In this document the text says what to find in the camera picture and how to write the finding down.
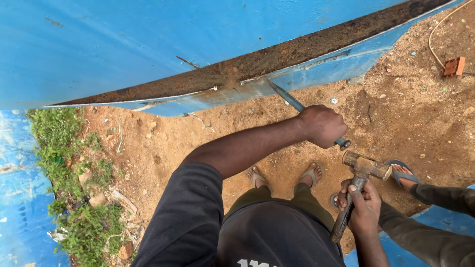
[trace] black t-shirt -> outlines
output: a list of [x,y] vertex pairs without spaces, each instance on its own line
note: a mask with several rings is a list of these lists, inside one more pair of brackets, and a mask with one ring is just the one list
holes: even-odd
[[179,167],[131,267],[345,266],[329,230],[286,202],[253,203],[223,222],[222,185],[211,166]]

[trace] flip-flop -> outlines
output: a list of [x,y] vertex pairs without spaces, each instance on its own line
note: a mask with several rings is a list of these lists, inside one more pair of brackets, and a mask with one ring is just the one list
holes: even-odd
[[[397,164],[401,167],[406,167],[406,169],[408,169],[410,172],[414,173],[404,162],[402,161],[398,161],[396,159],[392,159],[392,160],[386,160],[384,162],[385,165],[389,165],[391,166],[391,164]],[[394,180],[396,181],[396,183],[398,183],[398,185],[402,187],[401,183],[399,182],[399,179],[401,178],[406,178],[410,181],[414,181],[416,183],[420,183],[419,179],[417,178],[416,175],[414,174],[407,174],[407,173],[402,173],[402,172],[398,172],[398,171],[395,171],[394,169],[392,170],[392,177],[394,178]]]
[[252,186],[253,186],[254,188],[257,188],[257,187],[256,187],[256,181],[257,181],[257,179],[259,179],[259,180],[261,180],[261,181],[263,181],[263,182],[266,183],[267,187],[270,189],[270,192],[272,193],[272,189],[270,188],[269,183],[266,181],[266,179],[265,179],[264,177],[260,176],[259,174],[257,174],[257,173],[252,169],[252,168],[254,168],[254,167],[256,167],[257,170],[258,170],[259,172],[261,172],[261,171],[259,170],[259,168],[258,168],[257,166],[255,166],[255,165],[252,165],[251,168],[249,168],[249,169],[247,170],[246,176],[247,176],[247,174],[249,173],[249,171],[252,171],[252,173],[253,173],[253,174],[252,174]]
[[335,198],[338,197],[338,194],[339,194],[339,193],[333,194],[333,195],[330,197],[330,203],[331,203],[332,206],[334,206],[335,208],[338,208],[338,205],[336,204],[336,201],[335,201]]
[[320,170],[322,171],[322,177],[321,178],[323,178],[323,176],[325,175],[325,167],[323,166],[323,164],[319,161],[314,161],[314,163],[315,163],[315,168],[313,168],[311,170],[308,170],[308,171],[304,172],[302,175],[300,175],[300,178],[302,178],[306,175],[310,175],[310,177],[312,178],[312,185],[310,186],[310,188],[312,188],[317,183],[317,179],[315,178],[315,174],[314,174],[315,169],[317,167],[320,167]]

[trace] sandy soil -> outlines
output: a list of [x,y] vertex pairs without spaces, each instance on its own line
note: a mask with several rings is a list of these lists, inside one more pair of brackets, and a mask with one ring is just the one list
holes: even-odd
[[[331,105],[343,114],[350,127],[346,137],[353,141],[351,150],[381,161],[403,160],[424,183],[466,187],[475,182],[475,112],[470,113],[470,107],[475,106],[475,76],[441,79],[427,45],[434,20],[446,14],[421,21],[404,34],[367,73],[363,84],[348,86],[341,81],[292,94],[304,105]],[[475,62],[474,18],[472,3],[444,22],[433,36],[433,47],[442,61],[465,56],[466,71],[470,72],[475,72],[470,64]],[[330,104],[331,97],[337,97],[338,104]],[[226,134],[292,117],[297,111],[274,95],[196,113],[206,124],[211,122],[215,131],[203,128],[192,116],[165,118],[114,107],[98,107],[96,113],[87,107],[85,113],[88,131],[99,131],[107,157],[127,173],[128,180],[117,178],[114,187],[137,206],[138,214],[132,220],[147,225],[171,173],[194,148]],[[119,118],[123,142],[117,153],[120,137],[113,128],[118,128]],[[110,140],[106,140],[108,130],[114,135]],[[327,174],[313,194],[336,217],[329,197],[352,175],[341,164],[342,155],[336,147],[322,150],[304,142],[273,153],[257,166],[269,180],[274,196],[290,199],[309,162],[322,161]],[[392,180],[373,182],[383,199],[406,215],[427,208]],[[242,173],[225,180],[225,212],[250,188]],[[345,254],[354,248],[349,230],[342,248]]]

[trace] person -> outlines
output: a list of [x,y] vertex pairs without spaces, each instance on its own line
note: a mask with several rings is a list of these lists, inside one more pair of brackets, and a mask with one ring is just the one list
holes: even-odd
[[[418,201],[475,217],[475,190],[422,184],[402,161],[388,160],[385,163],[392,166],[391,176],[396,183]],[[347,205],[345,195],[350,182],[344,180],[341,184],[342,190],[336,200],[340,210]],[[396,244],[432,267],[475,266],[473,237],[421,224],[384,201],[379,225]]]
[[[327,149],[347,128],[341,115],[317,105],[196,148],[171,175],[131,266],[344,266],[340,245],[330,240],[333,218],[310,193],[324,175],[321,163],[310,164],[290,201],[272,198],[255,166],[247,172],[254,188],[226,216],[221,192],[224,179],[269,154],[305,140]],[[350,229],[363,266],[386,267],[378,238],[381,201],[371,183],[364,189],[366,200],[350,192]]]

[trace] foot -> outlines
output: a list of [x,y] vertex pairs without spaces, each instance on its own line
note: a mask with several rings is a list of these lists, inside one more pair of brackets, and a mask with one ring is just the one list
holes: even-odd
[[[406,174],[413,174],[410,170],[408,170],[406,167],[401,167],[400,165],[398,164],[391,164],[391,167],[393,168],[393,170],[395,171],[398,171],[398,172],[402,172],[402,173],[406,173]],[[399,179],[399,183],[401,184],[402,188],[404,190],[406,190],[407,192],[409,192],[409,189],[417,184],[416,182],[414,181],[411,181],[411,180],[408,180],[406,178],[400,178]]]
[[[249,169],[249,171],[247,172],[247,179],[248,179],[249,182],[251,182],[251,183],[252,183],[252,177],[254,176],[254,173],[257,174],[257,175],[262,176],[261,172],[259,171],[259,169],[258,169],[256,166],[252,167],[252,168]],[[261,187],[261,186],[263,186],[263,185],[267,185],[267,186],[268,186],[268,184],[267,184],[266,182],[264,182],[263,180],[261,180],[261,179],[256,179],[256,188],[259,188],[259,187]]]
[[[310,166],[308,166],[308,169],[306,170],[306,172],[313,169],[313,168],[315,168],[313,173],[315,174],[316,182],[318,182],[322,178],[322,170],[320,170],[319,166],[315,165],[315,163],[312,162],[310,164]],[[301,182],[308,185],[308,187],[312,187],[312,178],[310,177],[310,175],[306,175],[306,176],[300,178],[298,183],[301,183]]]

